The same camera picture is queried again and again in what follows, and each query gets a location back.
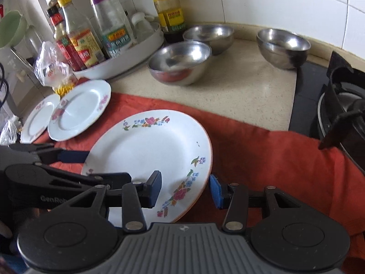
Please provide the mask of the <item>small floral white plate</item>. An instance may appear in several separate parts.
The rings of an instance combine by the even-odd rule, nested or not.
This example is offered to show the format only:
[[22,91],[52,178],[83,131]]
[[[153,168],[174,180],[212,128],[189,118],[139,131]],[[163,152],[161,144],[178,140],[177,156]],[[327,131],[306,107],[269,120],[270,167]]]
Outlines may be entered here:
[[46,131],[55,107],[60,102],[60,96],[56,93],[46,97],[33,108],[30,115],[26,119],[22,132],[20,134],[20,142],[22,144],[31,144],[37,140],[44,131]]

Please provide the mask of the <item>medium floral white plate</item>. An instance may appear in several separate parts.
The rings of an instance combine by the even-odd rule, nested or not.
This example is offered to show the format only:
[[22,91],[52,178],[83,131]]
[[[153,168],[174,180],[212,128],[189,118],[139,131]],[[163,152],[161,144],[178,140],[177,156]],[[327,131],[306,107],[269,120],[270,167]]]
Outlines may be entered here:
[[48,125],[49,137],[66,141],[86,131],[103,114],[111,99],[105,80],[89,80],[75,86],[55,107]]

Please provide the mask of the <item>large floral white plate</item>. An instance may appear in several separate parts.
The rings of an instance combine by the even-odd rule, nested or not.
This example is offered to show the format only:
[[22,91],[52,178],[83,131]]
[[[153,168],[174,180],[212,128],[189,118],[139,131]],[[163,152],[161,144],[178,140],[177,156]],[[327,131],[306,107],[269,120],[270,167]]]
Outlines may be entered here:
[[81,171],[129,173],[145,182],[162,174],[162,188],[153,208],[143,214],[148,225],[172,223],[199,199],[211,174],[213,150],[209,135],[193,117],[174,110],[151,110],[118,122],[91,148]]

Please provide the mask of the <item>steel bowl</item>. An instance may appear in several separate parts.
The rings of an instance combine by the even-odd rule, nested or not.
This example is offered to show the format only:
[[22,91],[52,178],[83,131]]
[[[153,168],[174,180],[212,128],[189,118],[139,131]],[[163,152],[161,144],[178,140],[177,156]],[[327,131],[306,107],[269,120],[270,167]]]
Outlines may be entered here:
[[274,67],[292,70],[307,60],[311,43],[296,33],[282,29],[261,29],[256,35],[259,51]]
[[211,47],[212,55],[220,55],[230,48],[235,30],[223,24],[197,25],[187,29],[182,37],[185,41],[203,42]]
[[173,43],[151,56],[147,67],[162,84],[188,86],[202,78],[211,55],[211,47],[202,42]]

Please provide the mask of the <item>red orange cloth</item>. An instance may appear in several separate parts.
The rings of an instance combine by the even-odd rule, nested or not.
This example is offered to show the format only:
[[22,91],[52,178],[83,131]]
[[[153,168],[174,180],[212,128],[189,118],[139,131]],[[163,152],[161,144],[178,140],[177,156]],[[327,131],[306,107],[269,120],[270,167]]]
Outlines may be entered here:
[[213,172],[224,182],[241,183],[251,190],[275,186],[341,223],[351,238],[342,269],[364,272],[364,174],[340,150],[319,150],[318,140],[291,131],[269,131],[178,103],[113,93],[102,119],[61,146],[90,150],[117,122],[161,109],[184,112],[204,126],[213,146]]

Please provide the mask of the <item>clear plastic bag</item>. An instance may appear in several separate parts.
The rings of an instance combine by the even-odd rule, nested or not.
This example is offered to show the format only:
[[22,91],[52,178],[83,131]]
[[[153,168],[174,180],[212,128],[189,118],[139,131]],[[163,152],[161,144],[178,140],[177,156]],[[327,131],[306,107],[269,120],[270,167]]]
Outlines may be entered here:
[[53,90],[75,85],[77,82],[71,66],[57,44],[49,41],[42,42],[34,64],[34,74],[42,86]]

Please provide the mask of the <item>red label dark bottle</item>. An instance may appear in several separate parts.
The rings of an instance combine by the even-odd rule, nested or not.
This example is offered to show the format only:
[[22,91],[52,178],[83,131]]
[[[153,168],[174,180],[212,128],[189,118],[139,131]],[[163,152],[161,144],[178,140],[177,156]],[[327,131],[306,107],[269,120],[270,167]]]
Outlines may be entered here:
[[47,14],[54,27],[54,40],[61,50],[63,56],[68,61],[70,67],[76,72],[84,70],[86,66],[68,37],[65,27],[65,20],[59,13],[58,7],[56,5],[51,6],[47,9]]

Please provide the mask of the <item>yellow cap sauce bottle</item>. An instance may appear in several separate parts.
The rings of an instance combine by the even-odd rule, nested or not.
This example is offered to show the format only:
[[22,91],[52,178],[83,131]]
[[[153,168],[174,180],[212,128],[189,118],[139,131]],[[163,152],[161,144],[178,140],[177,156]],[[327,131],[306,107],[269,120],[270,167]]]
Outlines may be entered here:
[[66,32],[86,68],[106,60],[102,44],[89,20],[74,6],[72,0],[57,0],[64,13]]

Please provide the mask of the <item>black gas stove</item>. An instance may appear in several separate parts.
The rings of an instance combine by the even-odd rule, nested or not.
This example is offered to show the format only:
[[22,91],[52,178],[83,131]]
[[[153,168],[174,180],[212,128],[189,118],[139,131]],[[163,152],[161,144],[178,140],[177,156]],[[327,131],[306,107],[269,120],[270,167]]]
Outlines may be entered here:
[[328,67],[297,69],[290,131],[336,147],[364,171],[364,72],[333,52]]

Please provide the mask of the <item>green cup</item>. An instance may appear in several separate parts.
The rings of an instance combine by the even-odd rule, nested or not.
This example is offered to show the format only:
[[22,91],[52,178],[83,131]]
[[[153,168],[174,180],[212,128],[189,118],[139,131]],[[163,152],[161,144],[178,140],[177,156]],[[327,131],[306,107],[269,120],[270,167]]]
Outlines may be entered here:
[[19,11],[9,11],[0,23],[0,48],[17,46],[24,38],[27,28],[27,20]]

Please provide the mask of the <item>purple label vinegar bottle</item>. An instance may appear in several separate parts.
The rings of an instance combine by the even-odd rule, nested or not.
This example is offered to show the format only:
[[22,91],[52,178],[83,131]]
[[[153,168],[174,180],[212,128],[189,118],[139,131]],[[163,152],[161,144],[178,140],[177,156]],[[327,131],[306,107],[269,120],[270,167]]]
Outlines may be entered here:
[[123,54],[132,45],[132,38],[117,8],[111,0],[90,0],[90,3],[109,56]]

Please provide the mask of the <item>white rotating condiment rack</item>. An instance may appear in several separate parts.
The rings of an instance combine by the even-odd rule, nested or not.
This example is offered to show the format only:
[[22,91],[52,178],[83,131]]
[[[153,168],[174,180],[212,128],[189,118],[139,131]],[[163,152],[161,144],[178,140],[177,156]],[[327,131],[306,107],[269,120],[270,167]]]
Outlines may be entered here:
[[[47,5],[52,6],[57,0],[45,0]],[[164,37],[160,24],[152,22],[154,33],[143,42],[129,48],[123,54],[108,59],[97,66],[75,72],[77,78],[87,79],[112,79],[120,76],[147,61],[163,44]]]

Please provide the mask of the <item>yellow green sauce bottle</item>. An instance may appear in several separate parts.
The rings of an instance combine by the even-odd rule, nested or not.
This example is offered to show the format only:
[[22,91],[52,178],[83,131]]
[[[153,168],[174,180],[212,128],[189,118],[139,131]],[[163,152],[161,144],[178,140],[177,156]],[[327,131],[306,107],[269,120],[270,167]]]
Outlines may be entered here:
[[186,23],[180,1],[154,0],[154,5],[167,43],[183,41]]

